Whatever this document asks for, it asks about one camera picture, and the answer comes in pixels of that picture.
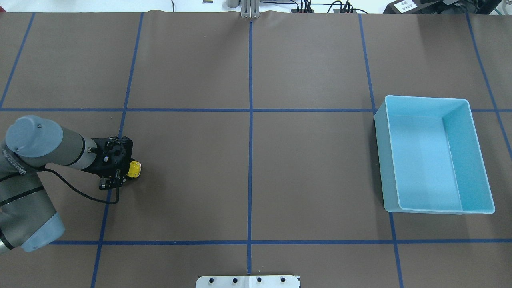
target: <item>light blue bin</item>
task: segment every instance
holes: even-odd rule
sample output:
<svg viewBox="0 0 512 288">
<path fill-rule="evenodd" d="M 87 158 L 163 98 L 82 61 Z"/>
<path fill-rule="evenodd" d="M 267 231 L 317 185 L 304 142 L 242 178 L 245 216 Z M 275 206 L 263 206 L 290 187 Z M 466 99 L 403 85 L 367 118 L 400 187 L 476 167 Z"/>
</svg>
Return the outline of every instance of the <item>light blue bin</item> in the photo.
<svg viewBox="0 0 512 288">
<path fill-rule="evenodd" d="M 467 100 L 389 95 L 375 127 L 387 211 L 494 213 Z"/>
</svg>

